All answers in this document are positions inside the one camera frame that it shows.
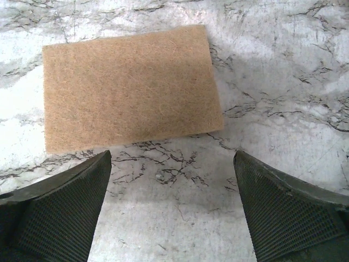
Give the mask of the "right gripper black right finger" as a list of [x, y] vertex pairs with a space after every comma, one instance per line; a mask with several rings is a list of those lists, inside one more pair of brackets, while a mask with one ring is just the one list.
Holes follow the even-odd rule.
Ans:
[[348, 196], [244, 151], [233, 165], [257, 261], [348, 261]]

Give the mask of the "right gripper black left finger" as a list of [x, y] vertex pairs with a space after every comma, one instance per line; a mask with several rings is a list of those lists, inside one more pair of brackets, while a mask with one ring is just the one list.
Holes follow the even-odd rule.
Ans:
[[111, 153], [1, 194], [1, 261], [87, 261]]

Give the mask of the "tan scouring pad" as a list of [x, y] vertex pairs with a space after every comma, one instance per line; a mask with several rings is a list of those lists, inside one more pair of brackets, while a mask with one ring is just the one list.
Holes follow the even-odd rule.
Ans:
[[42, 58], [48, 153], [224, 127], [203, 25], [48, 45]]

